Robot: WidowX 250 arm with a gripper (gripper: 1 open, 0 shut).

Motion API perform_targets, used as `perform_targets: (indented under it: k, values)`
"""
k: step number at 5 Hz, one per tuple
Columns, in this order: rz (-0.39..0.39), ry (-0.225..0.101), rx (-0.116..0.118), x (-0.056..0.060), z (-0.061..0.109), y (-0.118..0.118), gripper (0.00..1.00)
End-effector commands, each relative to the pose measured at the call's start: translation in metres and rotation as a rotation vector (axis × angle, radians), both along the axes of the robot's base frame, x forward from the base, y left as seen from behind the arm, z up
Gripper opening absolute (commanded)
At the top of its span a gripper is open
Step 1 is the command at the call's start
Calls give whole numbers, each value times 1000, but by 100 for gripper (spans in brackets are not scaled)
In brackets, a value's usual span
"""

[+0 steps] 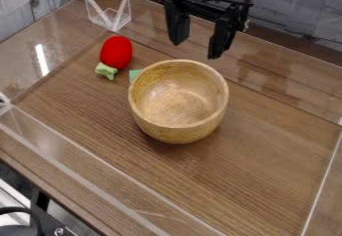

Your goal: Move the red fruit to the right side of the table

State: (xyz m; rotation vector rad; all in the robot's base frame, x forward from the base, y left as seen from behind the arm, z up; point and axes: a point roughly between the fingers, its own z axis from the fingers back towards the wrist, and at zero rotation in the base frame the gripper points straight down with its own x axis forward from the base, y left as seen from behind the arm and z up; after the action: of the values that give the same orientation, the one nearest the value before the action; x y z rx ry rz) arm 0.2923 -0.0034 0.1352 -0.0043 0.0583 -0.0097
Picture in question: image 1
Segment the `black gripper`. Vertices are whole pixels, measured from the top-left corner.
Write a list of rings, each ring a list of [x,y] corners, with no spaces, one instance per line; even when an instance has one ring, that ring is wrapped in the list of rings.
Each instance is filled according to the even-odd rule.
[[[217,59],[230,48],[236,31],[243,32],[248,23],[252,0],[161,0],[165,10],[168,37],[179,45],[189,36],[189,16],[208,21],[215,19],[209,38],[208,59]]]

